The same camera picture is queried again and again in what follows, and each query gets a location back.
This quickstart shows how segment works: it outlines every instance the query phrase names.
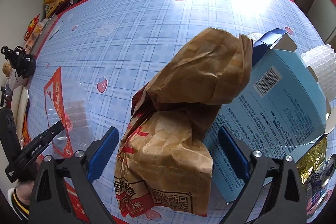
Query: open box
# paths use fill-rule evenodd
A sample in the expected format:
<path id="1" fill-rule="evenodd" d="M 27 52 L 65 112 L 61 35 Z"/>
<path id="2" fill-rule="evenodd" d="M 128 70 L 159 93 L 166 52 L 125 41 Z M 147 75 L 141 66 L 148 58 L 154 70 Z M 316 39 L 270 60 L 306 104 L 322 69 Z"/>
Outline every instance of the open box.
<path id="1" fill-rule="evenodd" d="M 256 41 L 248 85 L 221 107 L 206 133 L 203 143 L 213 158 L 212 177 L 226 202 L 237 198 L 244 182 L 218 144 L 222 125 L 251 150 L 278 159 L 291 155 L 295 162 L 335 128 L 335 109 L 330 109 L 314 71 L 295 50 L 295 42 L 281 29 Z"/>

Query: crumpled paper bag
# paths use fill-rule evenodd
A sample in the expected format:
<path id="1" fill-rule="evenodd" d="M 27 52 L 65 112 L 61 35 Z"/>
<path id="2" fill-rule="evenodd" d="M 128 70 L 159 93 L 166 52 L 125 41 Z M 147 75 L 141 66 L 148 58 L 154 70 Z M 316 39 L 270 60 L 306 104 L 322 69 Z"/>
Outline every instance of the crumpled paper bag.
<path id="1" fill-rule="evenodd" d="M 251 62 L 248 37 L 207 28 L 133 96 L 115 165 L 122 216 L 154 206 L 206 215 L 212 158 L 201 141 L 248 83 Z"/>

